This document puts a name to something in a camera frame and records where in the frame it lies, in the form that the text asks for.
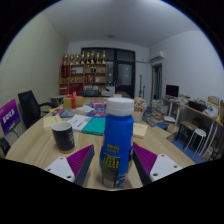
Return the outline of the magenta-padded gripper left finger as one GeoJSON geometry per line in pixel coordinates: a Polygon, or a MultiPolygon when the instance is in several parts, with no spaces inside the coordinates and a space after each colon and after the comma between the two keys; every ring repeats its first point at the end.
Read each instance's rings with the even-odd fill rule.
{"type": "Polygon", "coordinates": [[[94,146],[90,145],[69,157],[58,157],[46,168],[46,171],[78,186],[82,186],[93,156],[94,146]]]}

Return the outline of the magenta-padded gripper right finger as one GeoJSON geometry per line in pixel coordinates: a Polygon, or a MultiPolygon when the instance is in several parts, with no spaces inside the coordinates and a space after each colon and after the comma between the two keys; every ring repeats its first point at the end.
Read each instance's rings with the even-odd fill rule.
{"type": "Polygon", "coordinates": [[[144,186],[181,170],[181,167],[166,154],[156,155],[136,144],[133,148],[134,163],[144,186]]]}

